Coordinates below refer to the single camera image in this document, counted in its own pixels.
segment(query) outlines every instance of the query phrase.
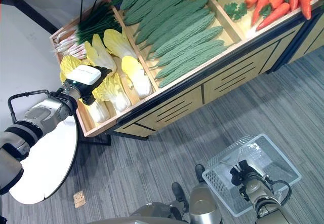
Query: small tag on floor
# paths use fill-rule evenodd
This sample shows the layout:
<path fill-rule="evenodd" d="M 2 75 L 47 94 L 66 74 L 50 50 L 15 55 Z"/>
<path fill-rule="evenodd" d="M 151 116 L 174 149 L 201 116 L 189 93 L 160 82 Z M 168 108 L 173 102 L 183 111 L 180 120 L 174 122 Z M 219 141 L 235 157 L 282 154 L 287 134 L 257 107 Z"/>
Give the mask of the small tag on floor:
<path fill-rule="evenodd" d="M 83 206 L 86 204 L 86 198 L 85 195 L 83 193 L 83 190 L 81 190 L 80 192 L 77 192 L 73 195 L 73 199 L 74 199 L 74 204 L 76 208 L 79 208 L 80 206 Z"/>

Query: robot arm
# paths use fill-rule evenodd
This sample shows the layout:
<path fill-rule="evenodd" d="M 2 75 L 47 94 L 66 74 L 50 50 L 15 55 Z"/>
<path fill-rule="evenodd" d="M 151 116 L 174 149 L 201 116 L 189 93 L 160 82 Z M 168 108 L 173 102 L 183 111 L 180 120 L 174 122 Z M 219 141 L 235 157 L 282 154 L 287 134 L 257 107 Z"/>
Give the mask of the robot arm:
<path fill-rule="evenodd" d="M 111 70 L 103 67 L 80 65 L 73 70 L 56 92 L 35 91 L 11 97 L 8 101 L 13 125 L 0 132 L 0 195 L 14 186 L 23 174 L 21 160 L 28 157 L 30 148 L 57 124 L 75 114 L 77 100 L 91 105 L 92 91 L 98 87 Z M 11 99 L 45 92 L 48 97 L 28 110 L 23 119 L 16 121 Z"/>

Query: wooden display shelf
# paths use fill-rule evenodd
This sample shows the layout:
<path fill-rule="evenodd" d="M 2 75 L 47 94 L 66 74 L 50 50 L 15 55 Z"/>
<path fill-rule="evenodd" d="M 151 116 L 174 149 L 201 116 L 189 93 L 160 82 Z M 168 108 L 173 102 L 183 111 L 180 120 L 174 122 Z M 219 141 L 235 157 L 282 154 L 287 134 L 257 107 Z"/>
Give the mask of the wooden display shelf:
<path fill-rule="evenodd" d="M 131 46 L 133 47 L 135 53 L 137 54 L 138 58 L 139 58 L 139 62 L 142 64 L 146 74 L 149 76 L 150 81 L 152 83 L 152 88 L 153 88 L 153 93 L 151 95 L 149 95 L 148 97 L 139 100 L 136 92 L 134 90 L 130 90 L 127 87 L 127 83 L 126 80 L 121 80 L 125 93 L 127 94 L 127 96 L 129 97 L 132 106 L 127 108 L 124 112 L 121 112 L 119 114 L 116 114 L 112 104 L 110 102 L 106 103 L 106 106 L 109 110 L 110 116 L 111 118 L 107 121 L 105 121 L 104 123 L 101 124 L 96 124 L 93 120 L 91 115 L 89 114 L 89 112 L 87 111 L 87 109 L 85 108 L 85 106 L 81 103 L 78 102 L 78 110 L 77 110 L 77 116 L 79 118 L 79 122 L 80 125 L 82 127 L 82 130 L 84 132 L 84 135 L 87 136 L 96 136 L 106 130 L 113 130 L 114 132 L 119 132 L 119 133 L 123 133 L 123 134 L 134 134 L 137 136 L 141 136 L 141 137 L 146 137 L 146 135 L 149 135 L 150 133 L 152 133 L 153 131 L 150 129 L 150 125 L 144 126 L 145 129 L 145 133 L 142 134 L 136 134 L 135 132 L 138 132 L 139 130 L 143 130 L 143 125 L 145 125 L 144 122 L 140 121 L 139 125 L 133 125 L 130 124 L 131 126 L 129 126 L 128 130 L 125 129 L 125 127 L 122 127 L 120 129 L 116 129 L 117 125 L 119 124 L 118 122 L 120 120 L 123 120 L 125 117 L 127 118 L 127 116 L 129 115 L 133 115 L 132 113 L 136 110 L 138 110 L 138 108 L 146 108 L 147 105 L 150 105 L 150 103 L 152 101 L 154 101 L 156 98 L 160 98 L 163 97 L 165 94 L 167 94 L 173 87 L 176 87 L 178 84 L 183 83 L 184 81 L 187 81 L 190 77 L 194 76 L 195 74 L 198 74 L 201 70 L 204 70 L 214 64 L 217 63 L 218 60 L 222 60 L 224 58 L 230 57 L 231 54 L 236 53 L 238 50 L 240 50 L 240 48 L 242 46 L 245 46 L 249 43 L 252 43 L 254 39 L 262 36 L 264 33 L 267 32 L 271 32 L 270 30 L 272 30 L 274 27 L 280 25 L 282 22 L 288 21 L 288 20 L 293 20 L 294 16 L 296 16 L 299 12 L 300 9 L 296 9 L 293 12 L 290 12 L 289 14 L 287 14 L 286 16 L 282 17 L 281 19 L 275 21 L 273 24 L 271 24 L 270 26 L 262 29 L 261 31 L 255 32 L 255 27 L 254 30 L 251 29 L 250 24 L 251 24 L 251 17 L 252 17 L 252 13 L 253 10 L 249 10 L 248 14 L 242 18 L 240 21 L 238 22 L 233 22 L 228 15 L 225 13 L 225 11 L 223 10 L 223 7 L 225 4 L 230 3 L 230 2 L 236 2 L 236 3 L 241 3 L 244 0 L 219 0 L 218 2 L 216 0 L 209 0 L 207 3 L 207 6 L 211 9 L 212 12 L 214 12 L 216 14 L 216 19 L 214 21 L 213 24 L 211 24 L 211 26 L 223 26 L 223 31 L 220 35 L 218 35 L 216 37 L 216 39 L 222 39 L 225 42 L 225 45 L 232 45 L 230 46 L 226 51 L 224 51 L 223 53 L 217 55 L 216 57 L 210 59 L 209 61 L 207 61 L 206 63 L 202 64 L 201 66 L 195 68 L 194 70 L 192 70 L 191 72 L 183 75 L 182 77 L 178 78 L 177 80 L 175 80 L 174 82 L 170 83 L 169 85 L 163 87 L 163 88 L 158 88 L 158 85 L 160 83 L 160 81 L 156 81 L 154 80 L 154 77 L 156 76 L 156 74 L 161 70 L 161 68 L 157 68 L 157 69 L 150 69 L 150 67 L 153 67 L 156 65 L 156 63 L 158 62 L 158 60 L 154 60 L 154 61 L 147 61 L 146 57 L 147 57 L 147 53 L 150 49 L 150 46 L 145 48 L 144 50 L 140 50 L 139 47 L 142 46 L 142 44 L 139 44 L 139 46 L 135 45 L 135 38 L 133 37 L 133 34 L 135 32 L 135 30 L 138 27 L 138 24 L 136 25 L 132 25 L 132 26 L 125 26 L 124 22 L 123 22 L 123 12 L 119 11 L 117 9 L 117 7 L 112 6 L 112 10 L 114 11 L 115 17 L 117 19 L 117 21 L 120 23 L 120 25 L 122 26 L 122 28 L 125 30 L 126 35 L 130 41 Z M 111 2 L 111 0 L 103 0 L 103 2 L 109 3 Z M 312 8 L 316 8 L 317 6 L 319 6 L 319 2 L 318 0 L 313 0 L 312 1 Z M 85 11 L 83 13 L 83 17 L 86 18 L 89 13 L 90 13 L 91 8 L 89 8 L 87 11 Z M 65 35 L 63 35 L 60 39 L 64 39 L 67 38 L 70 34 L 72 34 L 74 32 L 73 28 L 78 24 L 79 22 L 79 18 L 73 20 L 71 23 L 69 23 L 68 25 L 64 26 L 63 28 L 59 29 L 55 34 L 53 34 L 50 37 L 51 43 L 53 44 L 53 46 L 55 45 L 55 39 L 58 36 L 58 34 L 60 34 L 63 31 L 67 31 L 67 33 Z M 298 29 L 292 29 L 292 32 L 298 32 Z M 287 44 L 289 43 L 289 41 L 294 37 L 295 33 L 288 33 L 287 35 L 285 35 L 285 37 L 283 38 L 282 41 L 284 41 L 285 46 L 287 46 Z M 271 52 L 271 55 L 269 56 L 269 59 L 275 60 L 278 59 L 278 57 L 280 56 L 280 53 L 282 53 L 284 50 L 283 48 L 280 49 L 276 49 L 276 47 L 273 48 L 273 52 Z M 58 62 L 60 63 L 62 60 L 62 55 L 60 53 L 56 53 L 56 57 Z M 251 70 L 250 75 L 247 77 L 246 80 L 242 80 L 240 81 L 240 83 L 246 82 L 247 80 L 257 76 L 259 73 L 266 71 L 266 68 L 269 69 L 269 67 L 275 62 L 275 61 L 266 61 L 265 64 L 263 65 L 262 69 L 260 71 L 257 71 L 257 69 Z M 212 96 L 213 98 L 216 98 L 217 96 L 221 95 L 221 93 L 223 92 L 219 92 L 219 94 L 217 94 L 216 96 Z M 185 114 L 194 111 L 196 108 L 202 106 L 192 103 L 190 104 L 189 108 L 183 109 L 186 110 L 183 114 L 178 115 L 176 118 L 172 118 L 171 120 L 166 121 L 166 123 L 159 123 L 159 126 L 156 127 L 156 129 L 162 127 L 163 125 L 166 125 L 168 123 L 173 122 L 173 120 L 176 120 L 177 118 L 180 118 L 182 116 L 184 116 Z"/>

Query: black cable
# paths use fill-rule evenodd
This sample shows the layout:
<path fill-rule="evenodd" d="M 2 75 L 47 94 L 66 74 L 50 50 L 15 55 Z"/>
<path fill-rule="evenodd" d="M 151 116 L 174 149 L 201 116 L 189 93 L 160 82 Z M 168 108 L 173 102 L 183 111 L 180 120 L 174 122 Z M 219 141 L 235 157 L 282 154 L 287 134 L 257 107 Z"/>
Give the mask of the black cable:
<path fill-rule="evenodd" d="M 12 104 L 11 104 L 11 101 L 13 99 L 23 97 L 23 96 L 28 97 L 30 95 L 37 95 L 37 94 L 43 94 L 43 93 L 46 94 L 46 95 L 49 95 L 48 90 L 38 90 L 38 91 L 29 91 L 29 92 L 25 92 L 25 93 L 20 93 L 20 94 L 16 94 L 16 95 L 13 95 L 13 96 L 9 97 L 9 99 L 8 99 L 8 107 L 9 107 L 10 115 L 11 115 L 11 118 L 12 118 L 12 123 L 14 124 L 14 123 L 17 122 L 16 115 L 15 115 L 14 109 L 13 109 Z"/>
<path fill-rule="evenodd" d="M 267 182 L 270 184 L 272 193 L 274 193 L 273 185 L 275 185 L 276 183 L 282 183 L 288 187 L 288 193 L 287 193 L 286 197 L 280 203 L 282 206 L 284 206 L 287 203 L 287 201 L 289 200 L 290 196 L 292 195 L 292 192 L 293 192 L 292 187 L 289 185 L 289 183 L 287 183 L 286 181 L 283 181 L 283 180 L 272 181 L 270 178 L 267 178 Z"/>

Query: wooden tray compartment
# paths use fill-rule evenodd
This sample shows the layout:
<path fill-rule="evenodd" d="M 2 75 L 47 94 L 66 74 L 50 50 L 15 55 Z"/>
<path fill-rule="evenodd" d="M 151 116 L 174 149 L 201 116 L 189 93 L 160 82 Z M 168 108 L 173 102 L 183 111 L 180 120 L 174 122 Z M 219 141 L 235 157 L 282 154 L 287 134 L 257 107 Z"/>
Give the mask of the wooden tray compartment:
<path fill-rule="evenodd" d="M 84 11 L 83 13 L 83 18 L 88 17 L 89 13 L 90 13 L 91 9 L 87 9 L 86 11 Z M 50 42 L 52 43 L 53 48 L 55 47 L 55 42 L 56 39 L 58 37 L 59 34 L 61 34 L 62 32 L 67 31 L 67 33 L 65 33 L 64 35 L 60 36 L 59 41 L 68 38 L 71 34 L 74 33 L 75 31 L 75 26 L 79 23 L 79 18 L 74 19 L 71 23 L 69 23 L 66 26 L 63 26 L 62 28 L 60 28 L 56 33 L 54 33 L 53 35 L 50 36 Z M 55 56 L 57 58 L 58 63 L 60 64 L 62 59 L 63 59 L 63 55 L 61 53 L 55 52 Z M 113 59 L 115 60 L 117 66 L 120 66 L 121 60 L 118 57 L 113 56 Z M 126 78 L 120 77 L 121 83 L 123 85 L 124 91 L 127 95 L 127 97 L 129 98 L 132 106 L 134 106 L 135 104 L 137 104 L 138 102 L 140 102 L 140 99 L 135 91 L 134 88 L 130 89 L 127 86 L 127 81 Z M 154 81 L 154 79 L 152 77 L 150 77 L 151 80 L 151 85 L 152 85 L 152 93 L 155 92 L 155 89 L 157 88 L 157 85 Z M 88 112 L 88 110 L 86 109 L 86 107 L 84 106 L 84 104 L 80 101 L 77 102 L 78 103 L 78 109 L 77 109 L 77 116 L 79 118 L 79 122 L 81 125 L 81 128 L 84 132 L 85 136 L 95 136 L 103 131 L 105 131 L 104 129 L 101 130 L 101 132 L 98 131 L 99 128 L 102 128 L 103 126 L 105 126 L 106 128 L 110 128 L 113 125 L 116 124 L 116 120 L 123 115 L 124 113 L 127 113 L 129 111 L 129 108 L 127 108 L 124 112 L 122 112 L 121 114 L 116 114 L 116 111 L 112 105 L 111 102 L 105 102 L 105 105 L 109 111 L 110 114 L 110 119 L 107 120 L 104 123 L 98 124 L 96 122 L 93 121 L 90 113 Z"/>
<path fill-rule="evenodd" d="M 225 42 L 225 45 L 232 45 L 234 43 L 238 43 L 241 41 L 241 39 L 244 37 L 242 34 L 240 34 L 240 30 L 235 28 L 235 24 L 231 21 L 231 19 L 227 16 L 227 14 L 224 12 L 222 7 L 215 1 L 215 0 L 209 0 L 207 3 L 207 6 L 211 9 L 212 12 L 216 14 L 216 19 L 213 24 L 210 25 L 210 27 L 214 26 L 223 26 L 223 31 L 222 33 L 217 36 L 215 39 L 221 39 Z M 131 26 L 125 26 L 123 20 L 124 20 L 124 11 L 122 10 L 117 10 L 116 7 L 113 7 L 113 10 L 115 12 L 115 15 L 118 19 L 118 21 L 121 23 L 123 29 L 126 31 L 126 35 L 133 46 L 136 54 L 139 57 L 139 60 L 141 61 L 143 67 L 145 70 L 149 70 L 150 75 L 154 79 L 154 77 L 157 75 L 157 73 L 163 68 L 163 67 L 158 67 L 154 69 L 150 69 L 150 67 L 154 67 L 158 59 L 154 59 L 152 61 L 146 60 L 146 57 L 148 55 L 148 51 L 150 50 L 151 46 L 146 47 L 143 50 L 140 50 L 139 48 L 145 44 L 145 42 L 135 45 L 135 39 L 136 37 L 133 37 L 133 34 L 137 30 L 137 27 L 139 26 L 138 24 L 131 25 Z M 158 85 L 161 80 L 156 80 L 155 84 L 153 84 L 158 91 Z"/>
<path fill-rule="evenodd" d="M 219 5 L 221 7 L 224 7 L 225 4 L 228 4 L 228 3 L 234 2 L 234 3 L 240 4 L 240 3 L 244 2 L 244 1 L 245 0 L 218 0 L 218 3 L 219 3 Z M 318 0 L 312 0 L 311 4 L 314 5 L 317 1 Z M 275 21 L 272 25 L 269 25 L 266 28 L 264 28 L 264 29 L 260 30 L 259 32 L 257 32 L 256 28 L 263 21 L 263 19 L 261 17 L 259 19 L 259 21 L 253 27 L 251 27 L 251 20 L 252 20 L 254 9 L 255 9 L 255 6 L 248 9 L 248 13 L 244 17 L 242 17 L 240 20 L 234 21 L 234 29 L 237 30 L 238 33 L 243 34 L 244 39 L 254 38 L 259 33 L 269 30 L 270 28 L 272 28 L 275 25 L 279 24 L 281 21 L 286 20 L 286 19 L 290 18 L 291 16 L 293 16 L 293 15 L 300 12 L 300 8 L 297 8 L 293 12 L 290 12 L 287 15 L 285 15 L 284 17 L 282 17 L 281 19 Z"/>

